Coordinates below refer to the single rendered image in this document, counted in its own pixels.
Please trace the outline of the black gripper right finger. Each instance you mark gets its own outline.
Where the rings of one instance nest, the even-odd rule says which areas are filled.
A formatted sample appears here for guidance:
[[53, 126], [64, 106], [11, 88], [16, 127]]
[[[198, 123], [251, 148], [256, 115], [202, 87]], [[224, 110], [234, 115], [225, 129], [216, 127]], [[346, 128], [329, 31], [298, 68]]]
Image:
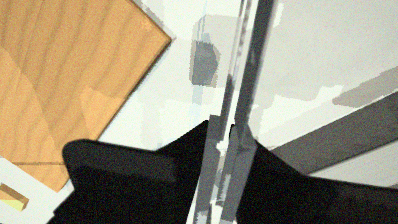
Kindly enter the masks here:
[[398, 189], [303, 175], [255, 141], [237, 224], [307, 224], [317, 213], [398, 224]]

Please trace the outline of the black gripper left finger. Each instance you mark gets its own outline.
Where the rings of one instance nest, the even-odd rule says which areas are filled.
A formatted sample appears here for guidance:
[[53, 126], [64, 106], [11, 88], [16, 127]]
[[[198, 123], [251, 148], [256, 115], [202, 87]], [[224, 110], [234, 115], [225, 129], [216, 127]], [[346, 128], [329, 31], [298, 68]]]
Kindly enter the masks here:
[[201, 173], [209, 120], [155, 150], [81, 138], [61, 151], [73, 188], [79, 185], [154, 200], [162, 224], [186, 224]]

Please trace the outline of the light wooden board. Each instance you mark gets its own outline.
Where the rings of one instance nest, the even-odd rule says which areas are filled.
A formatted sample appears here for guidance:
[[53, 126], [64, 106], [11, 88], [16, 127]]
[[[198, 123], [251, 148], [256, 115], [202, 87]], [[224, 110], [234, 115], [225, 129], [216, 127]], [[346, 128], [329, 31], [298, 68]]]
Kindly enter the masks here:
[[59, 193], [171, 42], [133, 0], [0, 0], [0, 155]]

